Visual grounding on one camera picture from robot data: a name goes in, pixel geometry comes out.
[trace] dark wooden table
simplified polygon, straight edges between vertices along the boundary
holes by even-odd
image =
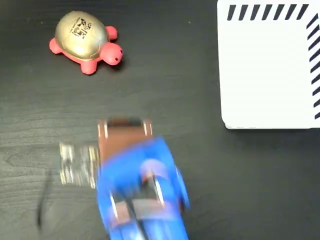
[[[71,10],[117,27],[120,69],[86,76],[50,52]],[[97,120],[115,115],[151,118],[167,140],[191,199],[191,240],[320,237],[319,132],[224,127],[215,1],[2,0],[0,20],[0,239],[38,239],[59,141],[94,142]],[[94,191],[57,178],[47,205],[45,239],[104,239]]]

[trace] clear plastic wrapper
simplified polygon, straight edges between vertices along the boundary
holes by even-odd
[[[62,184],[89,186],[97,185],[99,170],[99,150],[92,145],[75,146],[60,143],[60,178]]]

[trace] black cable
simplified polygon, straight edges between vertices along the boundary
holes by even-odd
[[[49,192],[51,190],[52,183],[53,183],[52,171],[48,170],[46,173],[46,179],[44,182],[43,191],[40,195],[40,199],[39,199],[37,209],[36,209],[36,225],[37,225],[38,230],[40,232],[43,229],[43,213],[44,213],[47,195],[49,194]]]

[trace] car windshield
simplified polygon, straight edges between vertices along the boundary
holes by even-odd
[[[169,202],[160,202],[157,199],[131,199],[120,201],[112,205],[114,217],[112,227],[128,223],[132,220],[173,219],[174,209]]]

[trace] turtle leg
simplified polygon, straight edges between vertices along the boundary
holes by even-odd
[[[109,36],[109,41],[116,40],[118,38],[118,31],[114,26],[106,26],[105,28]]]
[[[51,52],[53,52],[54,54],[60,54],[62,53],[62,49],[59,47],[59,45],[57,44],[57,41],[55,38],[52,38],[50,43],[49,43],[49,48],[51,50]]]
[[[83,61],[81,64],[81,71],[84,74],[91,75],[94,74],[97,70],[97,62],[94,60]]]

